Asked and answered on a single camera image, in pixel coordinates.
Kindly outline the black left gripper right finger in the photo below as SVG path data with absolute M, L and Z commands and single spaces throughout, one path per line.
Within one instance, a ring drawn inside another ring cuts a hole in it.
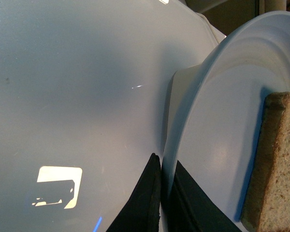
M 170 232 L 240 231 L 180 162 L 176 164 L 167 219 Z

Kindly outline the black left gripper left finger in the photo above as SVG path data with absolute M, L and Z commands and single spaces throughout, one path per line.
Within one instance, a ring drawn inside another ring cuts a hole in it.
M 151 154 L 130 198 L 108 232 L 157 232 L 160 221 L 160 158 Z

